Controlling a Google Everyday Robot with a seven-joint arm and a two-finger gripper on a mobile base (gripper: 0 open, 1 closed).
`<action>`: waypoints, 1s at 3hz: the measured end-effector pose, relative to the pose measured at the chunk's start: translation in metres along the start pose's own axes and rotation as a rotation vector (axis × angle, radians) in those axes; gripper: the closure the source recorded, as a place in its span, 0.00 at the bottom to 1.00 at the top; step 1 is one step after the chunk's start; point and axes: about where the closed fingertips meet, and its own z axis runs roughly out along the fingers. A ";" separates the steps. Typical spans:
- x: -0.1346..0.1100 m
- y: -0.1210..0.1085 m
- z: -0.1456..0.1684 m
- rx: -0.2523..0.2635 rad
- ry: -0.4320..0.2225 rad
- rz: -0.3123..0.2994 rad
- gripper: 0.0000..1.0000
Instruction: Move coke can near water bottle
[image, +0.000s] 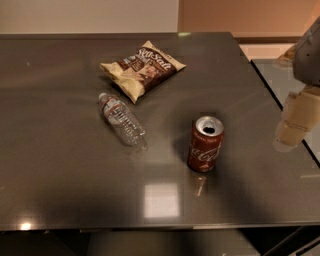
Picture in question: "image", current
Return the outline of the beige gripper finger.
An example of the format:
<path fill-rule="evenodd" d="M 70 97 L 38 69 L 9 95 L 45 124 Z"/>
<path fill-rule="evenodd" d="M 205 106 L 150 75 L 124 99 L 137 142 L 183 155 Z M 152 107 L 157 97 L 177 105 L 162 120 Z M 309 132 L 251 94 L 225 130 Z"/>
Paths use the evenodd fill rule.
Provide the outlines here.
<path fill-rule="evenodd" d="M 274 66 L 277 68 L 291 69 L 295 59 L 296 44 L 287 49 L 275 61 Z"/>
<path fill-rule="evenodd" d="M 320 88 L 306 85 L 299 93 L 290 92 L 275 131 L 274 148 L 279 152 L 291 151 L 319 122 Z"/>

